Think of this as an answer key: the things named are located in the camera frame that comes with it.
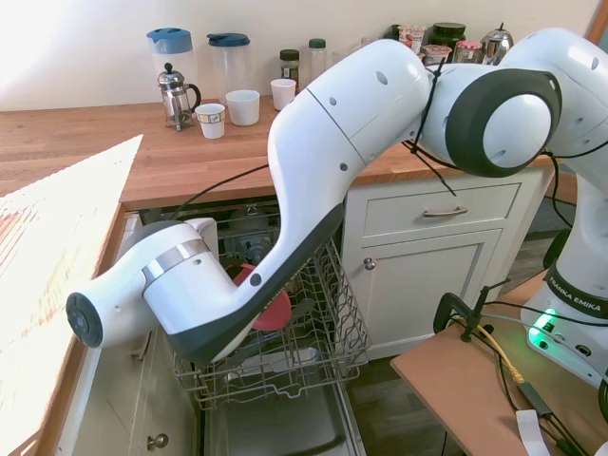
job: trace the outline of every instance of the sunlight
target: sunlight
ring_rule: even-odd
[[[96,274],[142,137],[0,198],[0,454],[43,424],[72,339],[66,295]]]

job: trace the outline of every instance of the dishwasher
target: dishwasher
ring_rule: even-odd
[[[226,268],[258,264],[280,230],[275,199],[180,213],[192,217],[218,222]],[[174,354],[174,373],[202,410],[205,456],[365,456],[345,385],[371,342],[331,239],[285,291],[292,318],[281,330],[251,330],[208,366]]]

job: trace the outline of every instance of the black cable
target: black cable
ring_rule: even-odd
[[[570,156],[555,156],[556,159],[577,159],[578,157],[584,157],[585,155],[589,155],[589,154],[593,154],[594,152],[597,152],[598,150],[600,150],[604,145],[608,144],[608,141],[604,141],[602,144],[600,144],[597,147],[594,147],[591,150],[588,150],[586,152],[581,152],[579,154],[576,155],[570,155]]]
[[[441,446],[441,454],[440,454],[440,456],[444,456],[444,453],[446,452],[446,442],[447,442],[447,431],[444,434],[444,444]]]
[[[560,166],[558,165],[557,158],[555,155],[553,155],[549,151],[545,151],[545,152],[543,152],[543,154],[551,159],[551,162],[553,163],[553,169],[555,170],[555,173],[554,173],[555,174],[555,183],[553,184],[553,192],[551,192],[551,205],[553,206],[553,210],[558,215],[558,217],[566,225],[568,225],[569,228],[572,228],[572,223],[570,223],[568,221],[568,219],[563,216],[563,214],[560,212],[560,209],[558,208],[557,196],[558,196],[558,188],[560,187]]]
[[[557,421],[558,424],[560,425],[561,429],[553,421],[554,418],[555,418],[555,421]],[[576,445],[584,456],[589,456],[589,453],[587,451],[585,451],[585,448],[583,448],[582,445],[579,443],[579,441],[574,438],[574,436],[570,433],[568,428],[563,425],[563,423],[561,422],[561,419],[558,418],[558,415],[553,413],[551,415],[551,417],[549,418],[549,423],[551,423],[553,425],[553,427],[560,433],[561,437],[563,437],[566,440],[570,440],[574,445]]]
[[[604,420],[608,423],[608,384],[605,380],[601,380],[598,392],[599,411],[601,411]]]
[[[455,197],[456,194],[454,193],[454,190],[452,190],[452,188],[449,185],[447,185],[446,180],[439,173],[439,171],[437,171],[435,168],[433,168],[428,161],[423,159],[418,154],[420,152],[420,149],[418,148],[418,141],[420,140],[420,136],[422,135],[422,129],[425,127],[425,123],[427,122],[428,112],[430,111],[430,104],[433,101],[433,96],[435,95],[435,88],[437,88],[437,81],[439,80],[439,76],[441,76],[441,68],[444,66],[445,61],[446,61],[445,58],[442,59],[441,63],[439,64],[439,67],[435,71],[431,71],[431,73],[433,74],[433,81],[432,81],[432,85],[430,87],[430,92],[428,94],[427,105],[425,106],[425,110],[422,111],[420,127],[418,128],[418,131],[416,132],[416,137],[414,138],[414,141],[411,143],[411,149],[409,150],[409,152],[412,153],[414,156],[416,156],[416,158],[418,160],[420,160],[422,163],[424,163],[427,166],[427,168],[433,172],[433,174],[437,177],[437,179],[439,179],[439,181],[444,185],[444,187],[447,190],[449,190],[449,193],[451,193]],[[429,155],[426,152],[424,153],[424,155],[425,155],[425,157],[429,158]]]
[[[452,320],[455,323],[458,323],[460,326],[462,326],[463,328],[466,328],[466,326],[459,320],[457,320],[454,317],[451,317],[450,320]],[[506,384],[506,377],[504,375],[504,363],[503,363],[503,356],[499,353],[498,350],[496,350],[494,347],[492,347],[486,340],[482,339],[482,337],[480,335],[478,335],[475,332],[472,332],[471,335],[473,335],[475,338],[477,338],[480,342],[482,342],[486,347],[488,347],[489,349],[491,349],[494,353],[496,353],[496,356],[498,357],[498,362],[499,362],[499,368],[500,368],[500,372],[501,372],[501,378],[503,380],[503,387],[504,387],[504,395],[506,396],[506,400],[509,403],[509,406],[511,406],[511,409],[513,410],[513,412],[519,411],[519,409],[517,408],[517,406],[515,405],[515,403],[513,402],[513,397],[511,396],[511,392],[509,391],[509,388],[507,387]],[[539,427],[541,428],[541,430],[547,434],[551,439],[553,439],[553,441],[557,442],[558,439],[556,437],[556,435],[551,432],[549,429],[547,429],[545,426],[541,425],[539,423]]]
[[[214,188],[218,188],[219,186],[223,185],[224,183],[235,181],[235,180],[237,180],[239,178],[242,178],[243,176],[247,176],[248,174],[255,173],[256,171],[259,171],[260,169],[264,169],[264,168],[267,168],[267,167],[268,167],[268,164],[262,164],[261,166],[258,166],[256,168],[252,168],[249,171],[245,171],[244,173],[237,174],[237,175],[233,176],[232,178],[224,179],[224,180],[222,180],[220,182],[214,183],[210,187],[207,187],[204,190],[202,190],[201,192],[198,192],[194,197],[189,198],[184,204],[182,204],[175,211],[173,211],[173,214],[171,214],[171,217],[169,217],[169,219],[170,220],[175,219],[176,215],[181,211],[181,209],[183,209],[184,207],[186,207],[192,201],[197,200],[198,198],[200,198],[205,193],[210,192]]]
[[[488,305],[488,304],[500,304],[502,306],[514,307],[516,309],[526,309],[527,311],[534,312],[536,314],[549,315],[552,318],[557,318],[559,320],[570,321],[572,323],[579,323],[580,325],[584,325],[584,326],[593,326],[593,327],[596,327],[596,328],[608,328],[608,324],[607,323],[592,323],[590,321],[577,320],[575,318],[570,318],[568,316],[552,315],[551,313],[539,311],[538,309],[534,309],[532,307],[527,307],[527,306],[522,306],[520,304],[513,304],[511,302],[488,301],[488,302],[485,303],[485,305]]]
[[[413,147],[413,142],[412,141],[401,141],[401,144],[403,146],[405,146],[406,149],[409,150],[409,151],[411,151],[411,148]],[[427,151],[425,151],[425,150],[423,150],[421,148],[417,149],[417,153],[424,155],[429,160],[433,160],[437,164],[441,164],[442,166],[445,166],[446,168],[451,168],[451,169],[456,169],[458,171],[462,171],[462,169],[460,169],[458,166],[454,166],[453,164],[448,163],[447,161],[436,159],[435,157],[433,157],[432,155],[430,155]]]

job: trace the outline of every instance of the kettle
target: kettle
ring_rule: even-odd
[[[166,114],[166,125],[175,126],[181,131],[184,127],[193,123],[193,113],[200,105],[200,91],[194,84],[184,84],[183,75],[173,69],[171,64],[164,64],[164,69],[159,75],[159,87],[161,88],[162,102]],[[191,88],[197,97],[194,106],[190,107],[186,90]]]
[[[486,65],[499,64],[504,55],[513,48],[513,37],[503,26],[504,23],[490,31],[482,40],[482,47],[485,50],[484,63]]]

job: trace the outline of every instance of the wire rack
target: wire rack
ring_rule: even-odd
[[[277,232],[277,226],[258,231],[271,239],[276,239]],[[239,257],[234,252],[221,256]],[[311,388],[352,380],[359,375],[359,366],[368,362],[368,331],[331,240],[285,290],[292,320],[282,330],[251,330],[228,357],[204,367],[174,355],[174,372],[181,386],[202,410],[271,394],[296,398]]]

